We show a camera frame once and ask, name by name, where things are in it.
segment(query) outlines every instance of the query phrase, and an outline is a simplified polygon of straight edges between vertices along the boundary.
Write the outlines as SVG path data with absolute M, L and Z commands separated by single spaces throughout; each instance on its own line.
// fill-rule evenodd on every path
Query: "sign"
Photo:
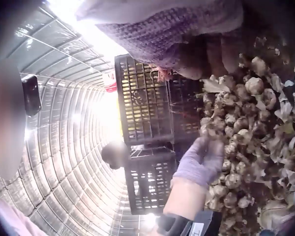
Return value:
M 201 236 L 204 225 L 204 223 L 193 223 L 189 236 Z
M 107 92 L 117 91 L 115 71 L 103 74 L 103 81 Z

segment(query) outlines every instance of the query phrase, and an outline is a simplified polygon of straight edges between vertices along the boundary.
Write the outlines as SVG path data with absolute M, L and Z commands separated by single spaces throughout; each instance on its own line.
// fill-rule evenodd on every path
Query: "white label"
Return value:
M 204 223 L 193 223 L 189 236 L 201 236 Z
M 116 83 L 115 71 L 103 74 L 104 86 L 109 87 Z

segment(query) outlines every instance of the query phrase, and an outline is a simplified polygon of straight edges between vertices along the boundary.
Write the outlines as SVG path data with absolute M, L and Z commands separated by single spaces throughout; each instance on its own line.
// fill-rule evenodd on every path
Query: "white tag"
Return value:
M 204 225 L 204 223 L 193 223 L 189 236 L 201 236 Z

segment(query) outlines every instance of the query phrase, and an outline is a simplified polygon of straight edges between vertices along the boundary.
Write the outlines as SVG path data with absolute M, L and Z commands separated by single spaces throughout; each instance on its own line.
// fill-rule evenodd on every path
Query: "pink clothing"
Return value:
M 20 236 L 47 236 L 21 211 L 9 206 L 0 199 L 0 215 Z

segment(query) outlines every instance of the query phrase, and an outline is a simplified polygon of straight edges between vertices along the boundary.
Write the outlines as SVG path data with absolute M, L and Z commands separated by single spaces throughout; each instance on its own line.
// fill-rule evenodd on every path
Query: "hand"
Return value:
M 221 172 L 223 161 L 224 144 L 208 136 L 199 137 L 182 157 L 173 178 L 180 177 L 208 188 Z

